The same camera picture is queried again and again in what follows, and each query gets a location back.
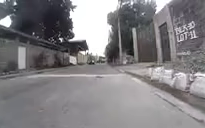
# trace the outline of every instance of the doorway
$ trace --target doorway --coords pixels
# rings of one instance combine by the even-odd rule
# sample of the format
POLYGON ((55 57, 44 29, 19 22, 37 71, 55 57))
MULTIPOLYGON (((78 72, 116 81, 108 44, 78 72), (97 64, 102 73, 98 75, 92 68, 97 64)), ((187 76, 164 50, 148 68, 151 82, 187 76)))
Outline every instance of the doorway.
POLYGON ((163 25, 161 25, 159 29, 160 29, 163 62, 171 61, 170 40, 169 40, 168 31, 167 31, 167 23, 164 23, 163 25))

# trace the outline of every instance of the overcast sky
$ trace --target overcast sky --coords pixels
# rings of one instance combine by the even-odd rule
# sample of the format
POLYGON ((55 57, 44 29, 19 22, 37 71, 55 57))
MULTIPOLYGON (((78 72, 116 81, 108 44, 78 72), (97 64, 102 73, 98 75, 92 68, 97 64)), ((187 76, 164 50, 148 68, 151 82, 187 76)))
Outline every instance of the overcast sky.
MULTIPOLYGON (((118 0, 72 0, 77 5, 71 14, 74 23, 74 39, 86 39, 93 54, 103 55, 108 43, 109 26, 107 14, 114 11, 118 0)), ((156 0, 157 10, 170 0, 156 0)), ((6 17, 0 24, 9 26, 10 18, 6 17)))

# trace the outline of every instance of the graffiti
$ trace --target graffiti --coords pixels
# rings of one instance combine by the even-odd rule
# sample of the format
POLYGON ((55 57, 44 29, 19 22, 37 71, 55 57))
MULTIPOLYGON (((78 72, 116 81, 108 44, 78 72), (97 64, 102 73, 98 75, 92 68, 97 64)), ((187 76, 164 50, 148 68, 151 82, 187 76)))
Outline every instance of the graffiti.
POLYGON ((195 22, 192 21, 186 25, 175 28, 177 42, 179 43, 189 39, 192 40, 198 38, 198 36, 195 33, 195 26, 195 22))
POLYGON ((190 51, 177 53, 177 56, 189 56, 189 55, 191 55, 190 51))

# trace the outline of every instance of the car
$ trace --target car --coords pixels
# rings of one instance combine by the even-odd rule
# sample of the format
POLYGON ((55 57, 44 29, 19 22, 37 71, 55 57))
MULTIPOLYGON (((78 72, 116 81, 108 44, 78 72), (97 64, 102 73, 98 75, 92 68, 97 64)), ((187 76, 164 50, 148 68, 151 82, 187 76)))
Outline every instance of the car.
POLYGON ((95 64, 95 61, 94 61, 94 60, 90 60, 90 61, 88 61, 88 64, 89 64, 89 65, 94 65, 94 64, 95 64))

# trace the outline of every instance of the street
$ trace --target street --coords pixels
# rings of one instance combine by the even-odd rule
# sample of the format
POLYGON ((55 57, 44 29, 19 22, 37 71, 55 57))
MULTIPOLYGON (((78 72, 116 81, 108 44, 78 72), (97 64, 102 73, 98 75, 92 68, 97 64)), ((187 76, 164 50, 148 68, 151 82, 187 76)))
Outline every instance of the street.
POLYGON ((108 65, 0 80, 0 128, 203 128, 108 65))

